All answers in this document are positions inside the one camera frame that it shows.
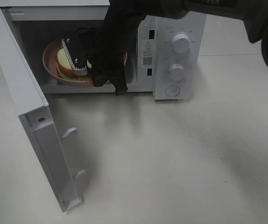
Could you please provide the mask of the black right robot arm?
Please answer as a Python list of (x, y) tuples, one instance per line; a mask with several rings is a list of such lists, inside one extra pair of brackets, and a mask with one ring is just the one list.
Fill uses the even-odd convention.
[(148, 15), (181, 19), (189, 12), (243, 21), (250, 43), (261, 41), (268, 66), (268, 0), (112, 0), (89, 55), (93, 86), (111, 82), (116, 95), (126, 93), (123, 56), (140, 23)]

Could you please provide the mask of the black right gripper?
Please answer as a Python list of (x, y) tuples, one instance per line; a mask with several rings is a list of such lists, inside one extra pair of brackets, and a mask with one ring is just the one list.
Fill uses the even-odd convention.
[(126, 94), (123, 57), (127, 42), (118, 42), (119, 30), (115, 27), (79, 28), (75, 31), (84, 48), (87, 62), (92, 64), (94, 87), (101, 87), (107, 81), (115, 87), (115, 95)]

